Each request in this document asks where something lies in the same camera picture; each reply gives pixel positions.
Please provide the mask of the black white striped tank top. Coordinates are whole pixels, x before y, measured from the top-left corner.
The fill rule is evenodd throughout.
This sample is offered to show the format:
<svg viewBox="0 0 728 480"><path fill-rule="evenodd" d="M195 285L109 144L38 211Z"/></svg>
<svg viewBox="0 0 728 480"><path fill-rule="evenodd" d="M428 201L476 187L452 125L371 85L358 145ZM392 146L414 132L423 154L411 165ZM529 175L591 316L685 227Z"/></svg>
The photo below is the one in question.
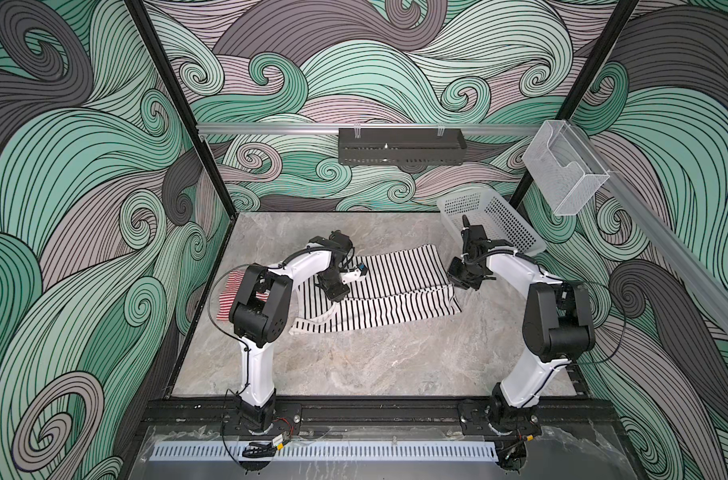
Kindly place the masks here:
<svg viewBox="0 0 728 480"><path fill-rule="evenodd" d="M327 334L399 325L462 312L433 244L372 256L354 262L367 274L333 302L316 279L298 291L298 316L292 334Z"/></svg>

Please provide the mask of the red white striped tank top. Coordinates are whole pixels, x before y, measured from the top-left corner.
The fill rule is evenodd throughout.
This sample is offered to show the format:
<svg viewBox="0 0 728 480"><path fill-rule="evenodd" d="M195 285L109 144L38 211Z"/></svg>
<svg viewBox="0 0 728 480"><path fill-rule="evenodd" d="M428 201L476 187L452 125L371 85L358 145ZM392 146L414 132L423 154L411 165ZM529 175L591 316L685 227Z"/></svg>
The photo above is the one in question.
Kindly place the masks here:
<svg viewBox="0 0 728 480"><path fill-rule="evenodd" d="M230 310L240 288L243 275L243 269L234 269L226 275L224 289L218 297L217 321L228 321Z"/></svg>

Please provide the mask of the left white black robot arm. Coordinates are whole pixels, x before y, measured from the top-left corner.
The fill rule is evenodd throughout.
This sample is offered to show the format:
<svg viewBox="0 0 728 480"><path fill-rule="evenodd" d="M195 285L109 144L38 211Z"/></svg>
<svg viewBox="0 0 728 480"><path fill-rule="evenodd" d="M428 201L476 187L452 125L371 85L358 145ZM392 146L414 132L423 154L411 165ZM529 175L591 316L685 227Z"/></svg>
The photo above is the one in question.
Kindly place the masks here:
<svg viewBox="0 0 728 480"><path fill-rule="evenodd" d="M303 249L276 264L246 267L228 321L242 344L238 410L252 426L266 430L273 421L274 342L286 327L293 292L316 279L328 300L342 301L350 293L344 274L354 252L350 237L335 230L327 237L310 239Z"/></svg>

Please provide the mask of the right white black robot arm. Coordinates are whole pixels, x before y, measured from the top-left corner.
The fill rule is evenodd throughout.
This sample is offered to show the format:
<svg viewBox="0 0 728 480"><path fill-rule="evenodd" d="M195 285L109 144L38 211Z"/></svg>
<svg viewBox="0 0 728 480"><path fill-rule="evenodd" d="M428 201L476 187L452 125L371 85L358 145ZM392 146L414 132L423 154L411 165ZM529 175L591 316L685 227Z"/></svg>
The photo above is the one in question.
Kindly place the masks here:
<svg viewBox="0 0 728 480"><path fill-rule="evenodd" d="M521 333L525 349L491 397L492 420L499 422L539 403L555 374L595 345L588 289L582 282L551 275L506 240L487 237L481 225L463 215L462 254L452 259L448 277L464 290L502 279L525 300Z"/></svg>

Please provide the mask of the white plastic laundry basket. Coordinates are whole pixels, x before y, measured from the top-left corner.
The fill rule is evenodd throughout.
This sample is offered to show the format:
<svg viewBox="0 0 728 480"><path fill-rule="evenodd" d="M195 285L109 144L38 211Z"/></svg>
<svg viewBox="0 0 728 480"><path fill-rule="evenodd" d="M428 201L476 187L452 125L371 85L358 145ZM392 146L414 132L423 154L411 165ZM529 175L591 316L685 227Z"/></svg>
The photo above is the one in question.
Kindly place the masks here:
<svg viewBox="0 0 728 480"><path fill-rule="evenodd" d="M468 187L437 199L443 225L462 247L462 217L484 227L490 240L505 240L528 256L546 250L546 243L533 227L493 188Z"/></svg>

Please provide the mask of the black wall mounted tray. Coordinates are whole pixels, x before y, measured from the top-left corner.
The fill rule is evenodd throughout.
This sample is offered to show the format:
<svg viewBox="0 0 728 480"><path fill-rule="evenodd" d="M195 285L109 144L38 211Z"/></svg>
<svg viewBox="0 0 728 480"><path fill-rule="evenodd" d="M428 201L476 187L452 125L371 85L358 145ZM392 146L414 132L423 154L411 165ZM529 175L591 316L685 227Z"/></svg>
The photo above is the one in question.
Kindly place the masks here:
<svg viewBox="0 0 728 480"><path fill-rule="evenodd" d="M341 128L337 140L338 160L349 166L452 166L462 164L468 152L463 132L457 128Z"/></svg>

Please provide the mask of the clear plastic wall bin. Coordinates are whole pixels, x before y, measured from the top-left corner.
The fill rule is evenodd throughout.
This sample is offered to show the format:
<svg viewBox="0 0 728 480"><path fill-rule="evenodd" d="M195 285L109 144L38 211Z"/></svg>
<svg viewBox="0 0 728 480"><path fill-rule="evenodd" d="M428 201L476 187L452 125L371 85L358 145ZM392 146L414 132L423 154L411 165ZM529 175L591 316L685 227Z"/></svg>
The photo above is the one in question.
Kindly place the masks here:
<svg viewBox="0 0 728 480"><path fill-rule="evenodd" d="M609 179L588 136L566 120L545 121L523 154L533 182L555 216L576 216Z"/></svg>

